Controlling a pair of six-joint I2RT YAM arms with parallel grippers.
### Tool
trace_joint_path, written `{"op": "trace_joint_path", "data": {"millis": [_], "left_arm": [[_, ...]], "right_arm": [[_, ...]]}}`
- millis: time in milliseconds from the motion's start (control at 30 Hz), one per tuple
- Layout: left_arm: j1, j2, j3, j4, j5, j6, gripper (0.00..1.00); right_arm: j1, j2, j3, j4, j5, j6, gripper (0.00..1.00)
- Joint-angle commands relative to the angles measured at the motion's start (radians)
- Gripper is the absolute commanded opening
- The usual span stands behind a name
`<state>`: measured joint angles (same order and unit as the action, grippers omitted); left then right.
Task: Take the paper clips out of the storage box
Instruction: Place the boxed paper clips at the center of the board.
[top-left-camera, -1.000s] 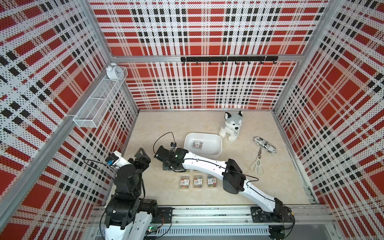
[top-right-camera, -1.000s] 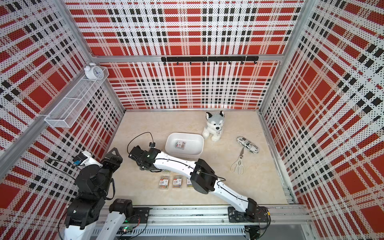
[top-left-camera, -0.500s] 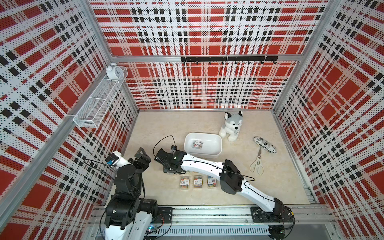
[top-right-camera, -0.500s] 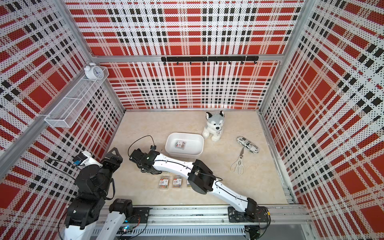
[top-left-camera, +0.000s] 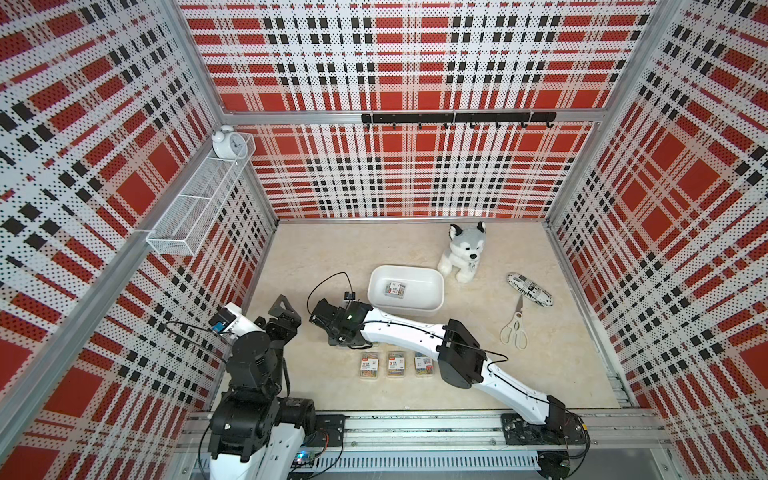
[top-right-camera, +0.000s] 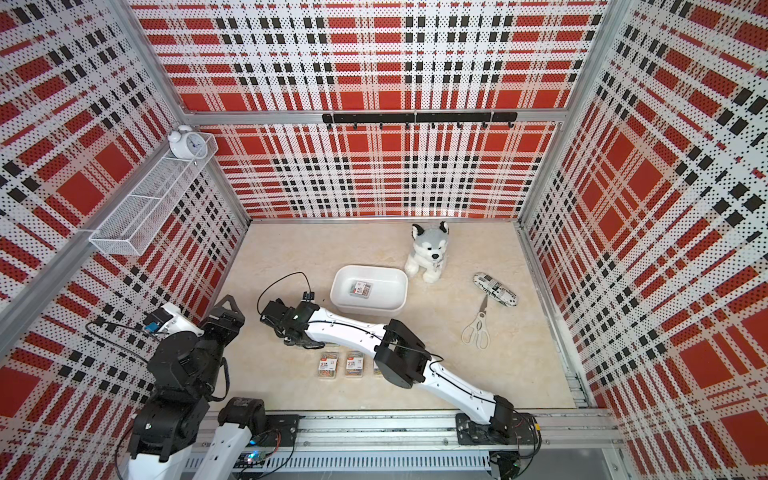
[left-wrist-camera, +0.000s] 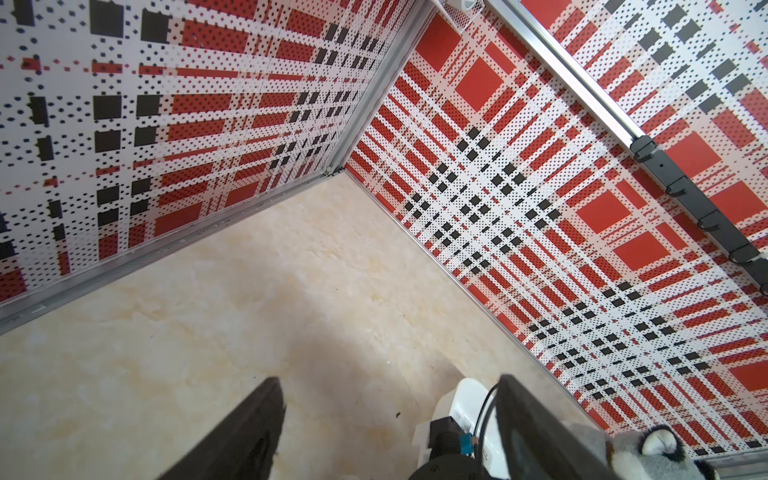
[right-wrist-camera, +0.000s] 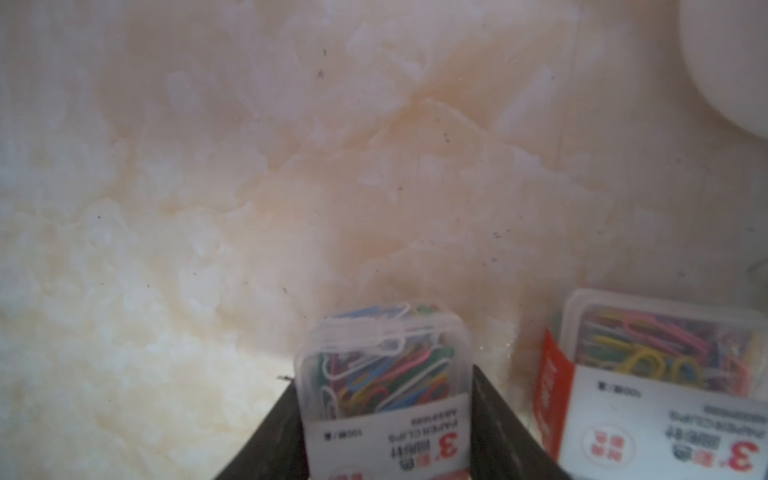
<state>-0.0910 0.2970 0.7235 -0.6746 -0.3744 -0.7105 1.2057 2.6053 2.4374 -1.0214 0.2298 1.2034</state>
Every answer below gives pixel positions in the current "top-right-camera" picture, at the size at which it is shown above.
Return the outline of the paper clip box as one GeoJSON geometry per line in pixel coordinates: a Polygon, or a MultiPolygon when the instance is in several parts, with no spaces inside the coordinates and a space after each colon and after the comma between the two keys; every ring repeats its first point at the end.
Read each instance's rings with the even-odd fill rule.
{"type": "Polygon", "coordinates": [[[370,297],[372,289],[373,289],[372,283],[362,281],[362,280],[355,280],[351,283],[349,294],[353,297],[367,299],[370,297]]]}
{"type": "Polygon", "coordinates": [[[320,354],[317,377],[321,380],[333,380],[338,373],[339,353],[337,351],[323,351],[320,354]]]}
{"type": "Polygon", "coordinates": [[[365,355],[359,351],[350,350],[346,354],[344,376],[346,378],[362,378],[365,370],[365,355]]]}

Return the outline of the white plastic storage box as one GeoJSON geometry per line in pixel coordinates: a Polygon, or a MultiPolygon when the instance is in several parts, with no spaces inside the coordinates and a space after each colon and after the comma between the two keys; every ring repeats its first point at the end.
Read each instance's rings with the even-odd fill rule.
{"type": "Polygon", "coordinates": [[[330,301],[343,313],[396,318],[404,309],[408,296],[409,277],[397,268],[347,265],[337,271],[330,292],[330,301]],[[373,284],[367,299],[349,294],[351,283],[362,280],[373,284]]]}

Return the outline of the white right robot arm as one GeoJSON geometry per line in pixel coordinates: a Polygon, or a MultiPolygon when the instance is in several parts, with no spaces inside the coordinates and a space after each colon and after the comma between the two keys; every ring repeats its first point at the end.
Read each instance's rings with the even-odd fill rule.
{"type": "Polygon", "coordinates": [[[443,357],[429,352],[424,342],[399,320],[366,323],[334,314],[312,302],[289,307],[277,299],[264,307],[261,322],[287,346],[313,349],[333,343],[359,351],[373,359],[391,384],[428,391],[497,437],[506,438],[511,433],[515,412],[512,403],[447,370],[442,365],[443,357]]]}

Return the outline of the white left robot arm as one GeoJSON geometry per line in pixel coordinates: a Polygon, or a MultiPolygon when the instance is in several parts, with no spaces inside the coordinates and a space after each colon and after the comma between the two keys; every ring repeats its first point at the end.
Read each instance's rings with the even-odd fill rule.
{"type": "MultiPolygon", "coordinates": [[[[128,438],[128,479],[179,479],[215,395],[218,374],[229,373],[224,349],[245,324],[235,299],[216,303],[201,326],[172,303],[148,314],[147,329],[162,337],[147,368],[154,389],[137,414],[128,438]]],[[[217,417],[218,426],[196,479],[231,479],[251,439],[266,430],[261,399],[233,397],[217,417]]]]}

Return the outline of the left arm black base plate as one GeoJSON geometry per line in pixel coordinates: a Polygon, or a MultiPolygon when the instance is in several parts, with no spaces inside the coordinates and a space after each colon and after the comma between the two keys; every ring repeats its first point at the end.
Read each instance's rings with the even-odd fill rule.
{"type": "Polygon", "coordinates": [[[298,414],[268,414],[261,436],[256,438],[258,447],[275,447],[291,449],[299,430],[302,419],[298,414]]]}

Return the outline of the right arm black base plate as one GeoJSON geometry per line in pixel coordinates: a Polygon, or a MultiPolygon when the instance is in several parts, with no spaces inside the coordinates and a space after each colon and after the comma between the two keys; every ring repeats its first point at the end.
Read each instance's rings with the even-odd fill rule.
{"type": "Polygon", "coordinates": [[[525,412],[501,413],[488,425],[476,423],[460,413],[455,416],[455,423],[458,443],[464,446],[534,446],[539,440],[535,418],[525,412]]]}

